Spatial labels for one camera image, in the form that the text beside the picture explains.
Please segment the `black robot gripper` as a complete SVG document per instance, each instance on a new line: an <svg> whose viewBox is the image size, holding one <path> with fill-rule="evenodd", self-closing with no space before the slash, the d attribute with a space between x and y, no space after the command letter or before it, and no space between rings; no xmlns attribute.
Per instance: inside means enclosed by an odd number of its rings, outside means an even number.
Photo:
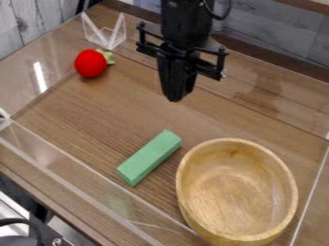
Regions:
<svg viewBox="0 0 329 246"><path fill-rule="evenodd" d="M160 0L160 23L140 21L136 25L136 50L156 58L161 92L177 102L192 91L196 75L215 80L223 77L227 53L209 37L212 20L223 20L213 12L213 0Z"/></svg>

